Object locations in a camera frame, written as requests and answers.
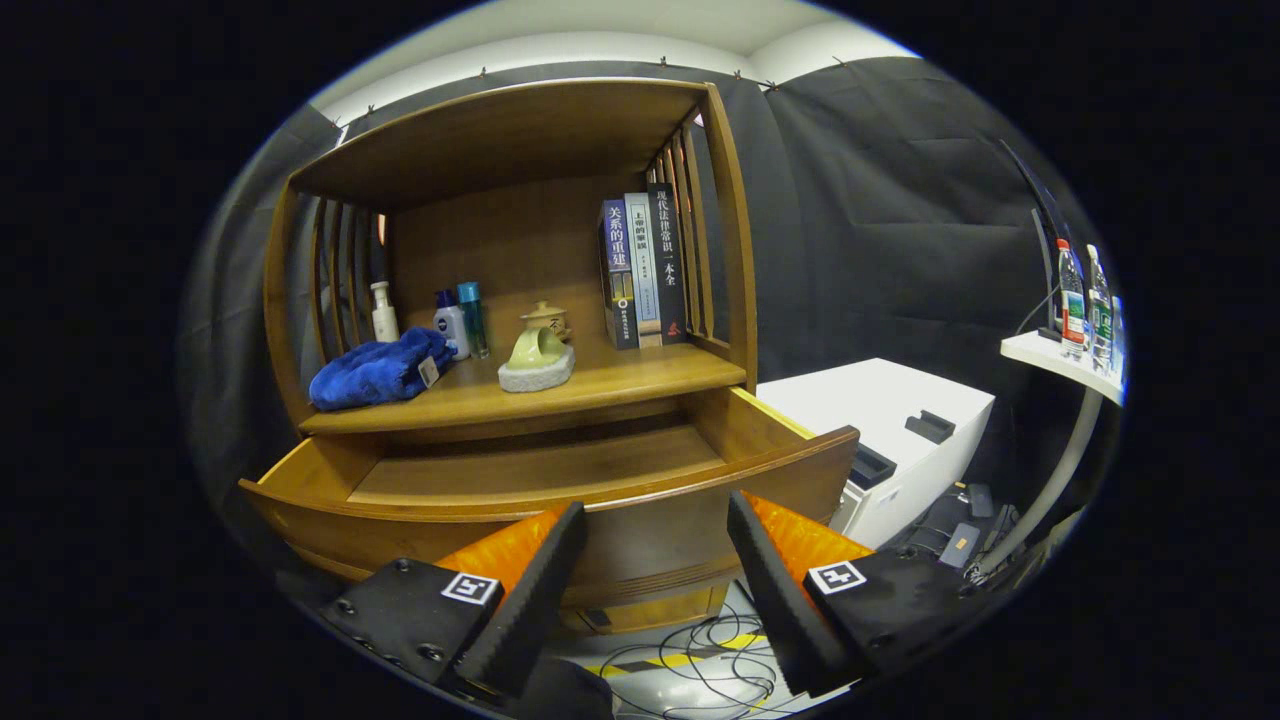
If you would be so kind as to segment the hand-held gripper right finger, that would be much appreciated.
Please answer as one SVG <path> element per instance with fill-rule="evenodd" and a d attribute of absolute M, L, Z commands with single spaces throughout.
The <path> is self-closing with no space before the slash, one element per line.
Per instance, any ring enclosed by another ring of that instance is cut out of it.
<path fill-rule="evenodd" d="M 991 593 L 910 546 L 874 551 L 756 495 L 730 495 L 727 532 L 792 693 L 891 676 L 987 610 Z"/>

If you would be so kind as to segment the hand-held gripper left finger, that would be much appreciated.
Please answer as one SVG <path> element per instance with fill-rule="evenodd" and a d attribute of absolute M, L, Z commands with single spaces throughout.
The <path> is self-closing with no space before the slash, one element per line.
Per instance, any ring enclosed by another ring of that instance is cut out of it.
<path fill-rule="evenodd" d="M 435 562 L 393 559 L 320 614 L 411 676 L 499 703 L 522 694 L 586 541 L 584 505 L 559 503 Z"/>

